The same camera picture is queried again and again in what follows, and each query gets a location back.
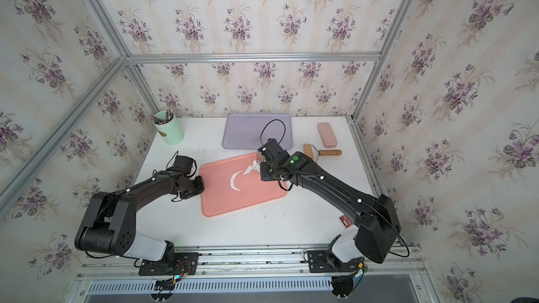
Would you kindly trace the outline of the pink plastic tray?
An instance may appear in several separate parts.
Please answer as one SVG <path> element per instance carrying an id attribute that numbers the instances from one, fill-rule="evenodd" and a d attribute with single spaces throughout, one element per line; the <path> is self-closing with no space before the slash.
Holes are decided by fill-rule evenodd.
<path id="1" fill-rule="evenodd" d="M 216 217 L 286 196 L 276 181 L 260 180 L 253 187 L 242 187 L 240 192 L 230 188 L 231 176 L 244 170 L 253 160 L 262 163 L 262 156 L 258 153 L 244 154 L 204 164 L 199 169 L 205 185 L 201 195 L 202 214 L 205 217 Z"/>

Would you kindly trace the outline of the wooden dough roller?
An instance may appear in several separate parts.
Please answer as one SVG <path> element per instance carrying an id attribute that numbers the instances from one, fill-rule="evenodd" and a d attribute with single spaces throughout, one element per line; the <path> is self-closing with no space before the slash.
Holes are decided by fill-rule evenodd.
<path id="1" fill-rule="evenodd" d="M 313 144 L 304 144 L 303 153 L 314 162 L 317 162 L 320 157 L 339 157 L 342 155 L 341 150 L 318 150 Z"/>

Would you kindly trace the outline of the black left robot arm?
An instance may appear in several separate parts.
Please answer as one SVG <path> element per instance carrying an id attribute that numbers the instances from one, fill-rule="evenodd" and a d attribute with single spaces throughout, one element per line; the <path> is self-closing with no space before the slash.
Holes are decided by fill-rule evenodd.
<path id="1" fill-rule="evenodd" d="M 151 178 L 116 192 L 94 194 L 74 240 L 75 248 L 123 258 L 160 262 L 171 249 L 167 241 L 137 232 L 137 212 L 158 198 L 175 194 L 179 200 L 205 190 L 201 176 L 160 171 Z"/>

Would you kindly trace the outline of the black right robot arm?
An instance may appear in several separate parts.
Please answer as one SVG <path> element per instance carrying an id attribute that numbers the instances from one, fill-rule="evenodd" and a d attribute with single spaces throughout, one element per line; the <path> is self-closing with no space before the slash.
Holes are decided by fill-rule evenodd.
<path id="1" fill-rule="evenodd" d="M 258 152 L 264 157 L 262 181 L 290 182 L 320 196 L 358 228 L 353 251 L 377 264 L 385 261 L 401 232 L 397 210 L 388 196 L 375 197 L 347 185 L 301 151 L 290 155 L 275 139 Z"/>

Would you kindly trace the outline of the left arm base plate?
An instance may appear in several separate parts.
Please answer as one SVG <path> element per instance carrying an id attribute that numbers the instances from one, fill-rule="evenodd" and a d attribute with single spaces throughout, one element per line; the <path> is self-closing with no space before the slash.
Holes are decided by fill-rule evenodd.
<path id="1" fill-rule="evenodd" d="M 197 270 L 199 253 L 175 252 L 172 242 L 166 241 L 163 258 L 159 261 L 143 260 L 138 271 L 139 276 L 194 275 Z"/>

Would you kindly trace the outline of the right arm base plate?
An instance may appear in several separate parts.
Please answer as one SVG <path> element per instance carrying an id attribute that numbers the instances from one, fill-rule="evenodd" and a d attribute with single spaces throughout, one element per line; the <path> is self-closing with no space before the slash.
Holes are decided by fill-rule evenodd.
<path id="1" fill-rule="evenodd" d="M 356 248 L 352 236 L 339 234 L 325 250 L 311 250 L 303 253 L 310 273 L 354 272 L 364 261 L 364 256 Z"/>

